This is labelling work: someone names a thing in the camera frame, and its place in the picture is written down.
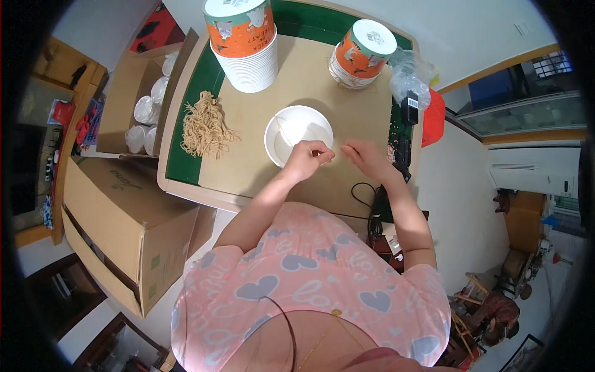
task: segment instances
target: table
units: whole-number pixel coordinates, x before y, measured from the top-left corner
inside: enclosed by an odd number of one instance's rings
[[[347,137],[372,139],[381,149],[386,148],[389,125],[399,118],[398,106],[392,105],[387,86],[389,68],[384,68],[371,87],[354,91],[339,87],[326,67],[335,44],[353,22],[360,18],[374,18],[318,0],[272,0],[271,6],[279,33],[280,70],[275,83],[266,90],[253,94],[238,92],[224,77],[209,47],[208,35],[202,35],[195,45],[174,91],[165,121],[158,183],[166,192],[212,207],[240,211],[278,172],[264,151],[264,129],[277,111],[290,104],[309,105],[329,119],[335,134],[333,149],[336,152]],[[396,35],[401,47],[418,49],[413,37],[384,24]],[[322,29],[321,25],[332,29]],[[194,159],[179,147],[184,117],[181,108],[186,101],[196,102],[202,90],[221,97],[227,125],[242,131],[242,141],[231,144],[230,152],[222,160]],[[366,118],[369,124],[361,125]],[[412,132],[409,188],[414,195],[422,125],[420,120]],[[350,194],[351,187],[357,182],[377,186],[338,156],[331,166],[297,185],[288,200],[325,209],[354,230],[363,232],[369,208]],[[371,192],[358,196],[372,200]]]

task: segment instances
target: woman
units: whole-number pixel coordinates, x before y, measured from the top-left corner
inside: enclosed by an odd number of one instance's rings
[[[187,371],[413,372],[438,360],[450,308],[424,215],[372,142],[341,151],[386,188],[404,274],[332,214],[284,202],[335,156],[302,141],[188,272],[171,322]]]

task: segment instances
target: open cardboard box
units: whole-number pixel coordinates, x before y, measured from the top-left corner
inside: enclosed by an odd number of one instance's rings
[[[166,194],[138,159],[68,159],[62,218],[70,246],[140,318],[211,238],[215,208]]]
[[[154,157],[158,156],[171,98],[180,79],[182,69],[186,65],[188,56],[197,41],[198,35],[193,29],[190,29],[182,43],[165,45],[140,54],[128,49],[124,51],[114,70],[112,83],[105,101],[99,125],[97,151],[149,157],[146,154],[131,154],[128,146],[126,146],[124,134],[132,126],[140,124],[134,119],[134,106],[139,98],[151,94],[153,84],[163,76],[161,67],[165,61],[165,56],[174,51],[180,51],[167,83],[161,113],[159,114],[159,122],[157,123],[153,154]]]

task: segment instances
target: stack of paper bowls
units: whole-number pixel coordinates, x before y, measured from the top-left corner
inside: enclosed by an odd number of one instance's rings
[[[395,50],[397,40],[388,28],[359,20],[335,47],[328,70],[341,85],[362,89],[376,79]]]
[[[211,49],[231,85],[244,93],[266,89],[277,78],[277,28],[270,0],[206,0]]]

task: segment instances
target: picture frame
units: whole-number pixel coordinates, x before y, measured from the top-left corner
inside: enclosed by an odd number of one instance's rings
[[[521,346],[502,367],[500,372],[521,372],[527,369],[527,364],[535,360],[544,344],[533,335],[527,335]]]

